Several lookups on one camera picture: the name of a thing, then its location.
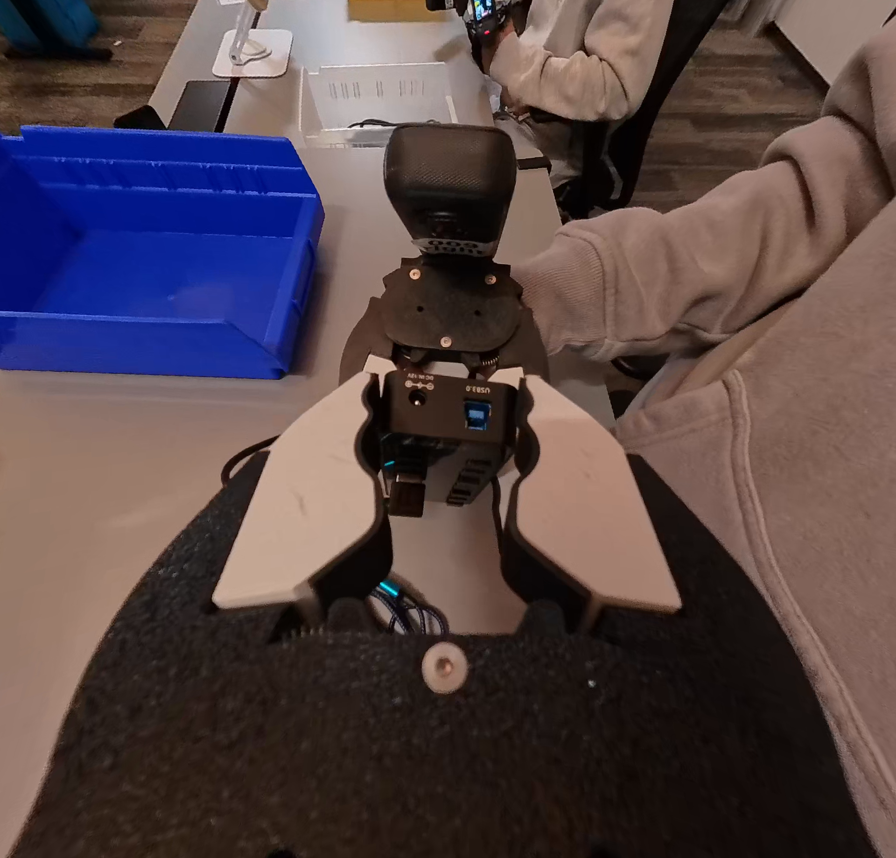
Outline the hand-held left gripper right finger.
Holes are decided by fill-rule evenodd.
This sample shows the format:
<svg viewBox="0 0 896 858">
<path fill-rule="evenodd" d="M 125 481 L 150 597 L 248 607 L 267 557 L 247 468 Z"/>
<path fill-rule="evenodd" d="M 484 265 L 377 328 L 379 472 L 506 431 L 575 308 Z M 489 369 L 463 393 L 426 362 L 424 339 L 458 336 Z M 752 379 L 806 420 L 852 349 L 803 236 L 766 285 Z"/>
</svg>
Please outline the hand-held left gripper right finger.
<svg viewBox="0 0 896 858">
<path fill-rule="evenodd" d="M 566 630 L 607 608 L 674 614 L 677 584 L 625 452 L 543 378 L 522 378 L 503 528 L 503 578 L 526 604 L 550 602 Z"/>
</svg>

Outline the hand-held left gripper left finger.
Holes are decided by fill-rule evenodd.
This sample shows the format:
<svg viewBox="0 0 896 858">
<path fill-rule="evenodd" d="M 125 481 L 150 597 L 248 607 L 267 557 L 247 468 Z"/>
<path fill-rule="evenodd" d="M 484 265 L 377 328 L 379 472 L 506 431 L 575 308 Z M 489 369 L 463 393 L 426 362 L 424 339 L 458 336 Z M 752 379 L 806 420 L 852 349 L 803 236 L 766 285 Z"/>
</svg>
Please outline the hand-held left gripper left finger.
<svg viewBox="0 0 896 858">
<path fill-rule="evenodd" d="M 295 605 L 323 621 L 364 599 L 392 568 L 378 476 L 379 378 L 361 371 L 273 443 L 212 594 L 221 610 Z"/>
</svg>

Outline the black usb hub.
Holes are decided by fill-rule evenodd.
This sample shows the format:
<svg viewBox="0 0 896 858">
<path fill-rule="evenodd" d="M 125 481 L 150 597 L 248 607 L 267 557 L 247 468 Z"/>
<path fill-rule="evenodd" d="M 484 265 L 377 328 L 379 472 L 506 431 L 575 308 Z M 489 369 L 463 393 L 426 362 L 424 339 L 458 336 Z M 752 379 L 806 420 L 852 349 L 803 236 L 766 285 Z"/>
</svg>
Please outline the black usb hub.
<svg viewBox="0 0 896 858">
<path fill-rule="evenodd" d="M 378 417 L 389 514 L 421 517 L 427 502 L 470 505 L 511 457 L 518 388 L 405 373 L 382 382 Z"/>
</svg>

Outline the person's right forearm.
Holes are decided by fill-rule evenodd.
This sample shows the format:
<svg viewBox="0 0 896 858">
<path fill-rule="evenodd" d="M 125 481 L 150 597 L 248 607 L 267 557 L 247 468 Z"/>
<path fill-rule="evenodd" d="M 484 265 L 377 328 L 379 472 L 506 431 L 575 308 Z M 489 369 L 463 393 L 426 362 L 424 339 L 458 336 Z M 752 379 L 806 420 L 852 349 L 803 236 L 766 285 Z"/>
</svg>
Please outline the person's right forearm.
<svg viewBox="0 0 896 858">
<path fill-rule="evenodd" d="M 512 272 L 550 356 L 717 345 L 813 284 L 893 199 L 894 135 L 825 116 L 695 202 L 570 223 Z"/>
</svg>

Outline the person's grey hoodie torso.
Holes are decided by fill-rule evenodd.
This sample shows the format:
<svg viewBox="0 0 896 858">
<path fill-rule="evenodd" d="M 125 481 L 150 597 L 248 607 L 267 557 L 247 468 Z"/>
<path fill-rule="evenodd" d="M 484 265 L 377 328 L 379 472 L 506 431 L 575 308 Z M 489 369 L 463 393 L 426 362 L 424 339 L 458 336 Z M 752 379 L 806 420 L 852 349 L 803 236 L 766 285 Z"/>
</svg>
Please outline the person's grey hoodie torso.
<svg viewBox="0 0 896 858">
<path fill-rule="evenodd" d="M 825 116 L 894 135 L 894 22 L 843 68 Z M 769 600 L 894 856 L 894 199 L 809 287 L 689 350 L 622 439 Z"/>
</svg>

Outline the clear plastic bin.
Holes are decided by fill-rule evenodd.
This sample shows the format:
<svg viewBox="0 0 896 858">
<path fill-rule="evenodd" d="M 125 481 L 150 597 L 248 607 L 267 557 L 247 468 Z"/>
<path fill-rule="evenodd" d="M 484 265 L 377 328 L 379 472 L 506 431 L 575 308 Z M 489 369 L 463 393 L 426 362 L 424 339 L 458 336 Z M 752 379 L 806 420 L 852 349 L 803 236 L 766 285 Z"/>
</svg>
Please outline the clear plastic bin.
<svg viewBox="0 0 896 858">
<path fill-rule="evenodd" d="M 458 124 L 442 62 L 304 68 L 298 130 L 314 147 L 384 147 L 396 126 Z"/>
</svg>

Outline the blue plastic bin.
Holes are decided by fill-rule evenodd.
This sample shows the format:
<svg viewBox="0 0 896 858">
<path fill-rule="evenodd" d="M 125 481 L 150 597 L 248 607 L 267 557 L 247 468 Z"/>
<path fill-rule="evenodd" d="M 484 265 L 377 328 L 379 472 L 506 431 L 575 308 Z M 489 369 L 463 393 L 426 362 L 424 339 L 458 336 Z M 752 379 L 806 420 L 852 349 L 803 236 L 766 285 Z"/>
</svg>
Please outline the blue plastic bin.
<svg viewBox="0 0 896 858">
<path fill-rule="evenodd" d="M 4 135 L 2 370 L 281 379 L 323 219 L 282 136 Z"/>
</svg>

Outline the black office chair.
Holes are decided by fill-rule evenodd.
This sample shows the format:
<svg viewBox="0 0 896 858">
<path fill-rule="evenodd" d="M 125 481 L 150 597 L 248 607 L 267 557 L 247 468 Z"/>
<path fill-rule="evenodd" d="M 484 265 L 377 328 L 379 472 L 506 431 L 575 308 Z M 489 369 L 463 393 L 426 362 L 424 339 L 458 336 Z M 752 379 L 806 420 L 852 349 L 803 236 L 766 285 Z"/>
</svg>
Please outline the black office chair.
<svg viewBox="0 0 896 858">
<path fill-rule="evenodd" d="M 581 174 L 561 189 L 563 219 L 585 219 L 629 205 L 666 98 L 730 1 L 675 0 L 654 78 L 638 111 L 618 124 L 580 125 Z"/>
</svg>

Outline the black flat pad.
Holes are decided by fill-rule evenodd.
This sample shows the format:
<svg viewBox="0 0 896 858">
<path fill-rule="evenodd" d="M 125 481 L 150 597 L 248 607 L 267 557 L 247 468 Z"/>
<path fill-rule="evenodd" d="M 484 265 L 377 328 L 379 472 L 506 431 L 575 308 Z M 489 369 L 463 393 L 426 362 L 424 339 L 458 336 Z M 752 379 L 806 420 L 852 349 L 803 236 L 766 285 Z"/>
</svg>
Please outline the black flat pad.
<svg viewBox="0 0 896 858">
<path fill-rule="evenodd" d="M 193 133 L 223 133 L 238 88 L 236 80 L 190 80 L 185 83 L 169 130 Z"/>
</svg>

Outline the white document stand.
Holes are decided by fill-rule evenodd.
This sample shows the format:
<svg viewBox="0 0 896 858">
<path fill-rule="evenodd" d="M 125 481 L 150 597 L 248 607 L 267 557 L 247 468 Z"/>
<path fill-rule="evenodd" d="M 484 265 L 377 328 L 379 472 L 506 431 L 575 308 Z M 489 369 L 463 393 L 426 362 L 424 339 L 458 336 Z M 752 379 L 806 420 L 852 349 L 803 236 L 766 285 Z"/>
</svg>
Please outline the white document stand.
<svg viewBox="0 0 896 858">
<path fill-rule="evenodd" d="M 285 75 L 293 34 L 282 28 L 260 28 L 261 14 L 271 0 L 244 0 L 234 29 L 221 39 L 211 67 L 220 79 L 268 79 Z"/>
</svg>

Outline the teal cabinet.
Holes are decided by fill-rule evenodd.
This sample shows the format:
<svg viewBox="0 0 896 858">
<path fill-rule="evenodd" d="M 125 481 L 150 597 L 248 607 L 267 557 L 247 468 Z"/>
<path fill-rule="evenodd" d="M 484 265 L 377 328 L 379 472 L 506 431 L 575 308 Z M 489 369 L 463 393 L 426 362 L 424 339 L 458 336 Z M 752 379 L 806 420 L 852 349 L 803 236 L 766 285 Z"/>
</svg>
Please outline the teal cabinet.
<svg viewBox="0 0 896 858">
<path fill-rule="evenodd" d="M 89 49 L 98 21 L 85 0 L 1 0 L 1 31 L 9 48 L 49 56 Z"/>
</svg>

